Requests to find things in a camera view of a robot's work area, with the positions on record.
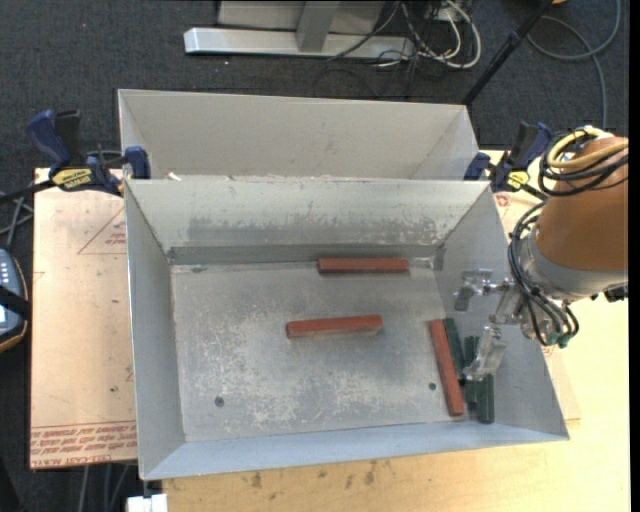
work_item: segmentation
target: bin floor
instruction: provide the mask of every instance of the bin floor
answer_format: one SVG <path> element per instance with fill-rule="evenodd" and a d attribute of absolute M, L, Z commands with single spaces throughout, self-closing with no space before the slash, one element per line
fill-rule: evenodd
<path fill-rule="evenodd" d="M 427 329 L 444 310 L 424 261 L 393 275 L 174 266 L 171 279 L 187 441 L 451 420 Z M 374 314 L 374 336 L 285 332 L 292 320 Z"/>

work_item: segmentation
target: dark carpet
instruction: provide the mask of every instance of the dark carpet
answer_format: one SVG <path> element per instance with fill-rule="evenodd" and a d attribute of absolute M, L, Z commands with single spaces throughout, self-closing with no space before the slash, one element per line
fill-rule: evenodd
<path fill-rule="evenodd" d="M 425 2 L 413 4 L 418 11 Z M 576 62 L 552 59 L 526 41 L 513 52 L 471 106 L 481 148 L 508 147 L 521 120 L 540 121 L 554 131 L 593 124 L 628 135 L 630 0 L 621 4 L 619 29 L 598 53 L 597 63 L 591 58 Z M 474 1 L 473 20 L 482 38 L 482 57 L 472 69 L 451 71 L 433 62 L 422 62 L 418 69 L 405 63 L 380 70 L 349 59 L 187 56 L 183 33 L 214 23 L 214 2 L 210 1 L 3 0 L 0 190 L 26 186 L 32 169 L 48 164 L 25 133 L 31 117 L 41 110 L 80 109 L 87 146 L 118 147 L 116 91 L 120 88 L 460 103 L 536 5 L 536 0 Z M 607 39 L 615 14 L 614 0 L 568 0 L 548 11 L 578 31 L 591 48 Z M 401 19 L 394 20 L 388 31 L 402 33 Z M 553 52 L 586 51 L 584 43 L 557 22 L 543 19 L 531 35 Z M 10 222 L 12 211 L 0 207 L 0 228 Z M 29 276 L 29 225 L 18 230 L 12 252 Z M 81 468 L 28 469 L 29 379 L 27 338 L 0 354 L 0 459 L 27 510 L 76 510 Z M 123 466 L 111 471 L 114 483 Z M 106 466 L 91 469 L 86 510 L 102 510 L 106 473 Z M 129 471 L 122 496 L 143 491 L 135 473 Z"/>

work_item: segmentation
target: green object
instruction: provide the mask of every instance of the green object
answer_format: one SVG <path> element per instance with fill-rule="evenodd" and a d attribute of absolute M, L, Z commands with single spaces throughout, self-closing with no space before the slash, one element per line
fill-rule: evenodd
<path fill-rule="evenodd" d="M 560 348 L 567 348 L 567 345 L 569 344 L 569 340 L 571 340 L 571 338 L 573 338 L 571 334 L 563 334 L 558 338 L 558 346 Z"/>
<path fill-rule="evenodd" d="M 480 423 L 493 423 L 495 410 L 493 402 L 493 375 L 487 375 L 476 382 L 476 413 Z"/>
<path fill-rule="evenodd" d="M 469 366 L 476 357 L 478 350 L 478 343 L 480 338 L 478 336 L 467 336 L 464 339 L 464 367 Z M 467 380 L 464 383 L 464 401 L 468 404 L 475 404 L 478 401 L 477 393 L 478 383 L 472 380 Z"/>
<path fill-rule="evenodd" d="M 453 318 L 445 318 L 443 323 L 444 330 L 447 333 L 447 341 L 449 342 L 451 357 L 453 358 L 453 365 L 456 368 L 456 376 L 459 381 L 464 381 L 464 373 L 462 373 L 462 369 L 465 367 L 465 360 L 464 354 L 462 353 L 462 345 L 460 343 L 460 336 L 458 335 L 456 323 Z"/>

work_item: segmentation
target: gray metal tray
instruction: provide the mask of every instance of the gray metal tray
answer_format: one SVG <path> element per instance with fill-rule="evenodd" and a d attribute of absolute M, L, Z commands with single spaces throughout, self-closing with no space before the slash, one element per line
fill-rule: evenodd
<path fill-rule="evenodd" d="M 126 215 L 142 478 L 566 438 L 517 327 L 495 423 L 447 415 L 427 323 L 479 334 L 497 297 L 455 312 L 461 272 L 508 272 L 486 183 L 187 176 L 128 182 Z M 410 272 L 323 276 L 322 256 L 406 257 Z M 291 320 L 360 314 L 383 331 L 285 335 Z"/>

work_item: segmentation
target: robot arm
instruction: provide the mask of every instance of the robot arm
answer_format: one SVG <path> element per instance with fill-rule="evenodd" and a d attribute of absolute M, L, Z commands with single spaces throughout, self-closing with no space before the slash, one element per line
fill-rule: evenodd
<path fill-rule="evenodd" d="M 464 370 L 469 380 L 482 380 L 500 364 L 506 349 L 500 324 L 520 323 L 525 336 L 565 347 L 578 332 L 573 302 L 599 293 L 627 296 L 628 146 L 628 139 L 591 127 L 551 142 L 538 177 L 547 197 L 511 234 L 512 280 L 496 287 L 500 305 Z M 571 159 L 564 158 L 568 152 Z"/>

